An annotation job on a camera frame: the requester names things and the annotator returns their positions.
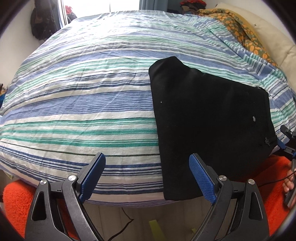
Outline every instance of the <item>floor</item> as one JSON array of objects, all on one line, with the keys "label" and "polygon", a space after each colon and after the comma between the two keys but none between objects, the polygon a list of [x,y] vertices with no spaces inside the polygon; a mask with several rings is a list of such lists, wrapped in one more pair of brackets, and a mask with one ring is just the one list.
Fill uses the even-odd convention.
[{"label": "floor", "polygon": [[[0,170],[0,194],[11,181]],[[217,238],[225,235],[231,221],[235,202],[236,200],[231,201]],[[192,229],[199,228],[210,206],[209,201],[205,200],[204,197],[199,197],[158,207],[124,207],[126,214],[133,218],[134,221],[112,241],[155,241],[149,225],[149,221],[154,219],[157,220],[166,240],[189,241],[194,235]],[[120,207],[90,203],[85,203],[84,207],[93,224],[106,241],[118,233],[129,221]]]}]

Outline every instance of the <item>folded black clothing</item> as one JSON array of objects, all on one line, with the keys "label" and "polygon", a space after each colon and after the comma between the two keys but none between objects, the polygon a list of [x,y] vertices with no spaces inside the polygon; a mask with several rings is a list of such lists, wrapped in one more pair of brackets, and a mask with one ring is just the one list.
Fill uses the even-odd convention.
[{"label": "folded black clothing", "polygon": [[174,56],[156,61],[149,76],[166,200],[202,196],[189,169],[192,153],[235,181],[277,145],[264,89],[202,73]]}]

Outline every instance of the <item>curtain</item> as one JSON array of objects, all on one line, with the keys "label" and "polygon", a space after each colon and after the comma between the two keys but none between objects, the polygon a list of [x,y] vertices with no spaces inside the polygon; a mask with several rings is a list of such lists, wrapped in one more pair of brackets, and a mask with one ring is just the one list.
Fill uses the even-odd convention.
[{"label": "curtain", "polygon": [[140,0],[139,10],[167,11],[168,0]]}]

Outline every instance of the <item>silver bolt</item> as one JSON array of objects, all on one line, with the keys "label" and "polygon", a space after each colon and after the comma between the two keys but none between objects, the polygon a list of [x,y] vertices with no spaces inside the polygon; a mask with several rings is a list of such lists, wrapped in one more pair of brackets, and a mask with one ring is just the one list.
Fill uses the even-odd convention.
[{"label": "silver bolt", "polygon": [[227,177],[225,177],[224,175],[220,175],[219,179],[224,182],[227,180]]},{"label": "silver bolt", "polygon": [[47,180],[46,180],[46,179],[42,179],[42,180],[40,181],[40,184],[41,184],[41,185],[44,185],[45,183],[47,183]]},{"label": "silver bolt", "polygon": [[69,181],[74,181],[76,179],[76,176],[75,175],[71,175],[68,177],[68,180]]},{"label": "silver bolt", "polygon": [[251,184],[251,185],[254,185],[255,184],[255,181],[253,179],[249,179],[248,180],[248,183]]}]

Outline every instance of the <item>striped fabric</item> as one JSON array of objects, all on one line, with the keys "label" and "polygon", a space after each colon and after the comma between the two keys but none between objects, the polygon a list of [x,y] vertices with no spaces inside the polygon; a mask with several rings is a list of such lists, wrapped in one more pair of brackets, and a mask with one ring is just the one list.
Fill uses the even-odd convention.
[{"label": "striped fabric", "polygon": [[202,72],[259,86],[271,117],[295,127],[283,73],[246,51],[214,19],[159,11],[74,20],[18,69],[0,117],[0,165],[32,185],[76,174],[97,152],[107,165],[90,199],[160,205],[163,183],[148,68],[176,56]]}]

